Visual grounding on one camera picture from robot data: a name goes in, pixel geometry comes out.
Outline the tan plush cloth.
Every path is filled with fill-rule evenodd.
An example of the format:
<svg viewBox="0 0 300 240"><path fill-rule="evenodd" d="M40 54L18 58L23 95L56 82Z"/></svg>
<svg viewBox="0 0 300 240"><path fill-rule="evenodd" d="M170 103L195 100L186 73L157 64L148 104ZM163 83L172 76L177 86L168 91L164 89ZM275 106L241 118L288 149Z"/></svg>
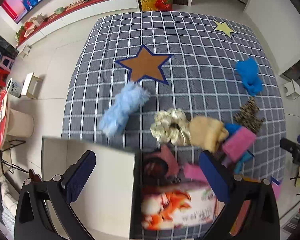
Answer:
<svg viewBox="0 0 300 240"><path fill-rule="evenodd" d="M217 152L221 143L229 136L224 123L206 116L196 116L189 124L191 145Z"/></svg>

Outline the blue fabric cloth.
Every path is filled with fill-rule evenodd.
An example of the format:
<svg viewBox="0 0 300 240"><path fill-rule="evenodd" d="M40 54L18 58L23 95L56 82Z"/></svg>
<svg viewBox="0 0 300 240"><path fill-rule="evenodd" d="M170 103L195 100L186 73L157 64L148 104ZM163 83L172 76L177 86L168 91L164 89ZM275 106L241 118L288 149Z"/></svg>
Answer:
<svg viewBox="0 0 300 240"><path fill-rule="evenodd" d="M241 77L243 87L250 96L256 96L262 92L263 85L258 76L257 62L254 59L248 58L245 61L237 61L235 68Z"/></svg>

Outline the light blue fluffy cloth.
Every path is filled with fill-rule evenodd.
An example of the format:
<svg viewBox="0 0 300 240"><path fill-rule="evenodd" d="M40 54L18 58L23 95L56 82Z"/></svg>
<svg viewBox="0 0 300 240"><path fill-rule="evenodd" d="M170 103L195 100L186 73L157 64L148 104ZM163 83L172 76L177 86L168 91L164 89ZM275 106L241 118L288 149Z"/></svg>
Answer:
<svg viewBox="0 0 300 240"><path fill-rule="evenodd" d="M99 128L104 135L112 137L122 132L129 116L142 107L151 97L151 93L134 82L128 82L115 96L111 105L102 116Z"/></svg>

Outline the red plastic stool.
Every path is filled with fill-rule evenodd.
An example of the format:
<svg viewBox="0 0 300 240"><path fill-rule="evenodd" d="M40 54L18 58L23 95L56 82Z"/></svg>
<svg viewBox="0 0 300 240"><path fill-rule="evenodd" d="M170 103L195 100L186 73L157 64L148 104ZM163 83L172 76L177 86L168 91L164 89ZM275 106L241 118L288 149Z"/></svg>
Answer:
<svg viewBox="0 0 300 240"><path fill-rule="evenodd" d="M0 67L0 89L3 89L6 86L6 79L10 72L2 69Z"/></svg>

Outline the cartoon printed box lid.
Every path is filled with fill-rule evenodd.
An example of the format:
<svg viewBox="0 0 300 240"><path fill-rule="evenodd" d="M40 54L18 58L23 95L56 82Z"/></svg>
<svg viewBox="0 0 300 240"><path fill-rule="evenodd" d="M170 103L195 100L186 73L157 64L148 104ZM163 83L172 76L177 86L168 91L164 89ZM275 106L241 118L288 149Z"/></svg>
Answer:
<svg viewBox="0 0 300 240"><path fill-rule="evenodd" d="M206 182L142 188L141 225L145 230L168 230L207 224L225 206Z"/></svg>

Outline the beige cylindrical bin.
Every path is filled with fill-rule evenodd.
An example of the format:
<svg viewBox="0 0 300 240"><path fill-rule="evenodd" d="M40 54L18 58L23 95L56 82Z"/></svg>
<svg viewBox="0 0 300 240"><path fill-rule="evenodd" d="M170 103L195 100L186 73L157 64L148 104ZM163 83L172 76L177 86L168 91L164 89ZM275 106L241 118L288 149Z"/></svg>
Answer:
<svg viewBox="0 0 300 240"><path fill-rule="evenodd" d="M7 134L14 137L29 138L34 131L34 119L31 115L10 109Z"/></svg>

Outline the pink plastic stool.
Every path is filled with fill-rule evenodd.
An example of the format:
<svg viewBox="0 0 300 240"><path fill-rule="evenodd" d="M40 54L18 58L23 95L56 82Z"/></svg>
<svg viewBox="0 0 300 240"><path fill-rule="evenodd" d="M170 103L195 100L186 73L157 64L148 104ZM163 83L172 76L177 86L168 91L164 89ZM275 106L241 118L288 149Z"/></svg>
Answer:
<svg viewBox="0 0 300 240"><path fill-rule="evenodd" d="M0 67L2 69L10 72L11 69L12 69L13 64L14 64L14 59L11 59L10 57L7 57L7 56L3 56L1 58Z"/></svg>

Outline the small white wooden stool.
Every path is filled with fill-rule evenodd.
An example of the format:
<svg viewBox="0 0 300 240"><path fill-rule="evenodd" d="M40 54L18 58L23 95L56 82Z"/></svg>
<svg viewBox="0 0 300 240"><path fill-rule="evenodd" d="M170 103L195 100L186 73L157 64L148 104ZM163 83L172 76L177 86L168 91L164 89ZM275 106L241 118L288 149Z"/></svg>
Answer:
<svg viewBox="0 0 300 240"><path fill-rule="evenodd" d="M25 96L29 99L38 99L38 93L36 92L36 89L38 83L40 82L43 82L43 79L35 76L34 72L27 74L20 96Z"/></svg>

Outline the cream dotted scrunchie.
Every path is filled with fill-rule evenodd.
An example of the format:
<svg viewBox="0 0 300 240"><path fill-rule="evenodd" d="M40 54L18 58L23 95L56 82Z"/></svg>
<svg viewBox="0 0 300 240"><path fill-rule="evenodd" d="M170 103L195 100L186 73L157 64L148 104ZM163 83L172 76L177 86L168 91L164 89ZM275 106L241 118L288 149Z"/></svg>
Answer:
<svg viewBox="0 0 300 240"><path fill-rule="evenodd" d="M160 143L171 143L174 146L190 145L190 122L180 108L158 111L150 130L152 136Z"/></svg>

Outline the large pink sponge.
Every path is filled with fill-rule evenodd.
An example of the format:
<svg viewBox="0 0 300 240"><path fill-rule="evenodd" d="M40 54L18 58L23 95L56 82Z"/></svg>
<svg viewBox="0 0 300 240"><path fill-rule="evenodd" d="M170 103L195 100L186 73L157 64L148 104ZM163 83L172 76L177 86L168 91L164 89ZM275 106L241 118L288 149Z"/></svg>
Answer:
<svg viewBox="0 0 300 240"><path fill-rule="evenodd" d="M241 127L222 145L222 151L232 162L237 162L255 140L255 133L246 127Z"/></svg>

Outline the white storage box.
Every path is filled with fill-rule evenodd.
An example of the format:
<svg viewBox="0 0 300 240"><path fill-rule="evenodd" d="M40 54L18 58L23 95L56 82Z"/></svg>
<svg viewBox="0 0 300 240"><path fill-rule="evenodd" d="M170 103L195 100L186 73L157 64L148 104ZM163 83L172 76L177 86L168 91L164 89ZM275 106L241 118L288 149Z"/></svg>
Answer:
<svg viewBox="0 0 300 240"><path fill-rule="evenodd" d="M140 154L130 148L110 147L81 140L42 138L42 179L62 175L85 151L96 155L96 165L78 199L75 214L94 239L133 239Z"/></svg>

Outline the red white tv cabinet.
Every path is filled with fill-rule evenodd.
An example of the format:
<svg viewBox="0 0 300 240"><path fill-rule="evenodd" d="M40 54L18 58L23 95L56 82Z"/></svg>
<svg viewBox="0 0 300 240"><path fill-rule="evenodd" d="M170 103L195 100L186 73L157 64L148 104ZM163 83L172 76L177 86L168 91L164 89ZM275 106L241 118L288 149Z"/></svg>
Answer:
<svg viewBox="0 0 300 240"><path fill-rule="evenodd" d="M106 13L113 13L119 10L140 10L138 0L89 0L66 9L61 14L53 14L44 20L28 36L22 36L17 45L20 48L23 44L29 46L38 42L47 35L77 21Z"/></svg>

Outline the leopard print cloth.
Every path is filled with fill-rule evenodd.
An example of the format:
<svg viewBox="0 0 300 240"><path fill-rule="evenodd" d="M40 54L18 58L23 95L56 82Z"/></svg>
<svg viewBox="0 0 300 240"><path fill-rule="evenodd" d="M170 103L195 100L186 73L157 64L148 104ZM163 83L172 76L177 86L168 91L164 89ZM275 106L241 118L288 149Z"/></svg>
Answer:
<svg viewBox="0 0 300 240"><path fill-rule="evenodd" d="M237 124L257 134L265 122L265 118L259 119L257 117L259 111L260 109L255 102L255 98L250 97L249 100L239 108L239 112L233 115L233 119Z"/></svg>

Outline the grey checked star rug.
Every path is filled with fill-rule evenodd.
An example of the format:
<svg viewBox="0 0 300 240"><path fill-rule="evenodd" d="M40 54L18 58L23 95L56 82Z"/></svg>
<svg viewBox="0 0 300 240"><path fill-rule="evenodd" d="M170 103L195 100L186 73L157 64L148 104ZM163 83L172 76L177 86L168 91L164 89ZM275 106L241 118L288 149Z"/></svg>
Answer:
<svg viewBox="0 0 300 240"><path fill-rule="evenodd" d="M166 83L143 79L149 101L128 120L125 130L108 138L98 126L128 79L118 61L145 46L153 54L170 54L161 70ZM62 137L150 151L158 147L150 126L155 114L182 109L188 118L205 115L232 123L249 100L235 65L254 59L263 89L255 97L262 127L244 163L245 177L282 180L286 135L283 102L268 59L250 27L214 16L188 12L133 12L103 17L94 24L71 77Z"/></svg>

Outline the white printed bucket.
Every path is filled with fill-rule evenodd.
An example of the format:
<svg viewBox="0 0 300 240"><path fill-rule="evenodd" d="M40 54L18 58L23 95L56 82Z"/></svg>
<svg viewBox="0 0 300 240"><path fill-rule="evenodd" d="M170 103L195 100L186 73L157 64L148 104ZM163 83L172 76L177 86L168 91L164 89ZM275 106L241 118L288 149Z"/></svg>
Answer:
<svg viewBox="0 0 300 240"><path fill-rule="evenodd" d="M23 88L23 83L15 80L13 78L9 79L7 86L6 86L7 92L9 92L11 95L15 96L16 98L21 97L22 88Z"/></svg>

